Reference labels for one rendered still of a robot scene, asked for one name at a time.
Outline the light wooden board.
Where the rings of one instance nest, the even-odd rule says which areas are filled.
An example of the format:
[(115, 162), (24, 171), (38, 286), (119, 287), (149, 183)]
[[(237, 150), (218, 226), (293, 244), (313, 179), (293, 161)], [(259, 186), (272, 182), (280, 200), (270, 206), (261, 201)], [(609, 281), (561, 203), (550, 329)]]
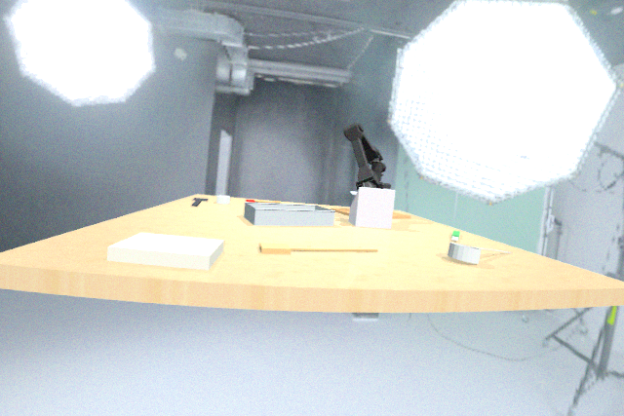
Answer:
[[(335, 210), (335, 212), (349, 216), (350, 208), (331, 208), (331, 209)], [(393, 212), (392, 219), (403, 219), (403, 218), (410, 218), (410, 215), (403, 215), (403, 214)]]

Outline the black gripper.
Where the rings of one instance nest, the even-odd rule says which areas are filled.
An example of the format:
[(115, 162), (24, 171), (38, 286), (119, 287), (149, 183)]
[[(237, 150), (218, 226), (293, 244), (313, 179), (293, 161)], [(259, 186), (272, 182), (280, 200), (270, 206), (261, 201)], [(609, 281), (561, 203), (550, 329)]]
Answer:
[(376, 186), (376, 188), (377, 189), (383, 189), (383, 188), (390, 189), (391, 188), (390, 183), (382, 183), (381, 182), (381, 178), (383, 176), (382, 172), (381, 171), (375, 171), (375, 173), (377, 174), (378, 179), (379, 179), (379, 186)]

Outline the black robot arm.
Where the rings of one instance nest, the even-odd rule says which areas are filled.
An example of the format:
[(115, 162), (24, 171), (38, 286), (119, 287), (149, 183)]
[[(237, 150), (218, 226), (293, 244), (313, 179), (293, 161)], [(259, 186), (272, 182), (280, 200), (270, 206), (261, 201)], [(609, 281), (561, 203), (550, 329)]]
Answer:
[[(361, 123), (355, 122), (345, 127), (343, 132), (352, 142), (359, 166), (357, 190), (359, 187), (376, 188), (379, 186), (379, 179), (375, 171), (384, 172), (386, 169), (386, 166), (380, 162), (382, 157), (378, 149), (375, 145), (371, 145)], [(371, 168), (369, 164), (372, 164)]]

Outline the silver saucepan with long handle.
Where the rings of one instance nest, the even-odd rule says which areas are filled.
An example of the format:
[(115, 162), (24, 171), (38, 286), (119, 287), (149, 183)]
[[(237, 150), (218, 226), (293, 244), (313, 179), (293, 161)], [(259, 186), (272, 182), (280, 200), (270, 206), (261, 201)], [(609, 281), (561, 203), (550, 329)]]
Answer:
[(482, 249), (489, 250), (475, 246), (449, 243), (447, 256), (464, 262), (479, 264)]

